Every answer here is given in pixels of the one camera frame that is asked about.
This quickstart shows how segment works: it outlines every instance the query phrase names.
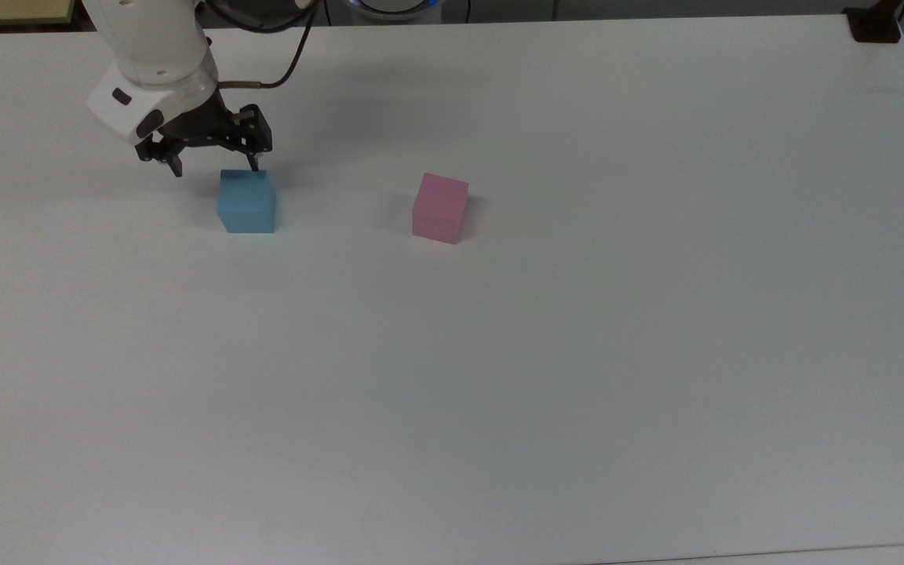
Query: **black object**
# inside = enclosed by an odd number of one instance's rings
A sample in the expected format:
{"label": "black object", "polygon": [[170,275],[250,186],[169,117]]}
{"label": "black object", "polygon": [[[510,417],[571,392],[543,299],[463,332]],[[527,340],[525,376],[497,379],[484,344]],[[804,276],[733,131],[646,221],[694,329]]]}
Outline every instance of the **black object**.
{"label": "black object", "polygon": [[137,128],[135,128],[135,133],[140,138],[146,137],[149,133],[155,132],[155,128],[158,128],[162,125],[162,120],[165,119],[162,117],[162,112],[159,110],[153,110],[148,112],[148,115],[141,119]]}
{"label": "black object", "polygon": [[128,96],[128,93],[123,92],[121,89],[114,89],[111,96],[114,97],[114,100],[119,101],[119,103],[124,104],[125,106],[132,103],[132,97]]}
{"label": "black object", "polygon": [[316,7],[313,2],[299,8],[295,0],[207,0],[212,11],[240,29],[255,33],[277,33],[298,23]]}
{"label": "black object", "polygon": [[185,147],[220,146],[246,156],[250,168],[258,171],[256,154],[273,149],[270,126],[257,104],[244,106],[238,114],[225,107],[218,89],[204,104],[171,119],[159,129],[162,139],[153,135],[136,144],[141,161],[159,161],[169,165],[175,176],[183,176],[180,151]]}
{"label": "black object", "polygon": [[295,72],[298,60],[302,57],[302,50],[305,48],[305,40],[309,39],[309,30],[312,29],[312,21],[315,18],[316,9],[312,8],[312,11],[309,11],[308,18],[306,18],[305,21],[305,29],[302,30],[302,39],[298,40],[298,48],[295,49],[295,54],[291,57],[291,65],[288,65],[288,71],[284,72],[284,76],[274,80],[274,82],[259,82],[259,80],[223,80],[223,82],[218,83],[220,89],[276,89],[276,87],[284,85],[284,82],[286,82],[288,78],[291,78],[292,72]]}
{"label": "black object", "polygon": [[902,32],[898,28],[895,12],[903,0],[879,0],[869,8],[846,8],[853,39],[860,43],[898,43]]}

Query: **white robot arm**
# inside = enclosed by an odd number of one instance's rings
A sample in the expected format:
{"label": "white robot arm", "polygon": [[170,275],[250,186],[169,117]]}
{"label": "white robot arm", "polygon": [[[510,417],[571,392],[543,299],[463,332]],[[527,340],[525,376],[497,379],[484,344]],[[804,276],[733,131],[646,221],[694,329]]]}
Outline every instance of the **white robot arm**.
{"label": "white robot arm", "polygon": [[[315,1],[209,0],[230,22],[265,32],[288,28],[302,17],[312,22]],[[240,151],[256,170],[255,154],[272,150],[269,126],[255,104],[238,114],[225,107],[193,0],[83,4],[115,55],[86,101],[97,118],[133,144],[141,160],[169,164],[177,176],[180,151],[212,144]],[[154,133],[162,139],[154,140]]]}

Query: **foam block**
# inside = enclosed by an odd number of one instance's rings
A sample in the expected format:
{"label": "foam block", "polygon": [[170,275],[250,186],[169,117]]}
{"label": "foam block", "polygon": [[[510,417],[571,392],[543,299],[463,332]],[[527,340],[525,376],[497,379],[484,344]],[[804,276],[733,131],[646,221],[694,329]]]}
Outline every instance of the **foam block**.
{"label": "foam block", "polygon": [[459,243],[469,184],[425,174],[414,201],[413,233],[444,243]]}
{"label": "foam block", "polygon": [[267,171],[222,171],[216,211],[229,233],[273,233],[276,195]]}

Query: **black cable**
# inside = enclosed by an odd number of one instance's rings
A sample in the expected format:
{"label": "black cable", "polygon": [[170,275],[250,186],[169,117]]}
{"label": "black cable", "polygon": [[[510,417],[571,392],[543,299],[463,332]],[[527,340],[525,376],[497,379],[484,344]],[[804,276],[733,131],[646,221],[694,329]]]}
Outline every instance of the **black cable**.
{"label": "black cable", "polygon": [[236,18],[230,16],[229,14],[225,13],[224,11],[222,11],[222,9],[218,7],[218,3],[216,3],[216,2],[205,2],[205,4],[208,4],[208,7],[211,8],[211,10],[213,12],[215,12],[218,15],[218,17],[224,19],[225,21],[231,23],[232,25],[236,26],[239,29],[244,29],[246,31],[252,31],[253,33],[277,33],[280,31],[284,31],[284,30],[290,28],[291,26],[295,25],[295,22],[298,22],[302,18],[302,15],[299,15],[297,18],[295,18],[291,21],[287,21],[285,23],[282,23],[279,26],[274,26],[274,27],[264,27],[263,24],[250,25],[248,23],[243,23],[243,22],[237,20]]}
{"label": "black cable", "polygon": [[246,80],[226,80],[226,82],[219,82],[219,89],[276,89],[281,85],[284,85],[284,82],[288,78],[290,78],[292,72],[295,72],[295,67],[298,65],[298,58],[302,57],[302,50],[305,48],[305,40],[309,37],[309,30],[312,29],[312,19],[316,18],[316,8],[312,8],[309,10],[308,19],[305,21],[305,29],[302,30],[302,39],[298,42],[298,48],[295,49],[295,57],[292,57],[291,65],[288,67],[288,71],[284,74],[282,78],[275,80],[275,82],[247,82]]}

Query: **blue cube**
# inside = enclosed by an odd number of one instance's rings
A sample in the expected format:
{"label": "blue cube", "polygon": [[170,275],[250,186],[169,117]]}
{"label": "blue cube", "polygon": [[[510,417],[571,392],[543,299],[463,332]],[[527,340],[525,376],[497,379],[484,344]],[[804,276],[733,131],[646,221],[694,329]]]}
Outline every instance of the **blue cube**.
{"label": "blue cube", "polygon": [[273,233],[276,197],[267,171],[222,171],[218,217],[229,233]]}

